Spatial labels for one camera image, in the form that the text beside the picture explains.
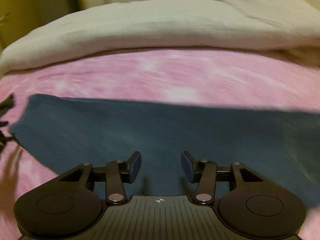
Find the white rolled duvet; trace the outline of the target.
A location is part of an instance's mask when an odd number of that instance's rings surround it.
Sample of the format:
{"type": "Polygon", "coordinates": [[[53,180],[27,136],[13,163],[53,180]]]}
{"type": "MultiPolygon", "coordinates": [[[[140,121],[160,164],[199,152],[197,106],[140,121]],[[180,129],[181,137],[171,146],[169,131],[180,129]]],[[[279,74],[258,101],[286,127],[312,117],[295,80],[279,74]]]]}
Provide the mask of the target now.
{"type": "Polygon", "coordinates": [[[319,66],[319,10],[306,0],[149,0],[75,12],[1,52],[1,73],[103,51],[212,47],[319,66]]]}

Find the pink floral bed sheet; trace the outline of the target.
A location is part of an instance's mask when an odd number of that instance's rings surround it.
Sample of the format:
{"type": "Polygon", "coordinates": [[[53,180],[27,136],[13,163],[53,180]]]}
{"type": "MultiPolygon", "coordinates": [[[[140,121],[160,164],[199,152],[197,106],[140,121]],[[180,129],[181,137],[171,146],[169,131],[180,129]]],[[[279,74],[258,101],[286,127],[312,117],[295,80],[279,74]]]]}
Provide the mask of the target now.
{"type": "Polygon", "coordinates": [[[11,93],[16,106],[5,115],[10,122],[36,93],[317,111],[319,68],[234,51],[139,50],[8,73],[1,78],[1,99],[11,93]]]}

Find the blue denim jeans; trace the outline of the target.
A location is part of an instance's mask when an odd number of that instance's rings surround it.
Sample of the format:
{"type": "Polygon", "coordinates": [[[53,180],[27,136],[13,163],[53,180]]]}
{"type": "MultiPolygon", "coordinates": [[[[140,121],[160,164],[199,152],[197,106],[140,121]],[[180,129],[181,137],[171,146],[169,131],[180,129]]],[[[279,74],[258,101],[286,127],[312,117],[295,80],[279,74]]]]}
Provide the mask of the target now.
{"type": "Polygon", "coordinates": [[[57,174],[142,154],[126,193],[191,194],[183,151],[220,166],[240,162],[281,185],[306,206],[319,204],[319,114],[207,108],[103,99],[30,96],[9,132],[57,174]]]}

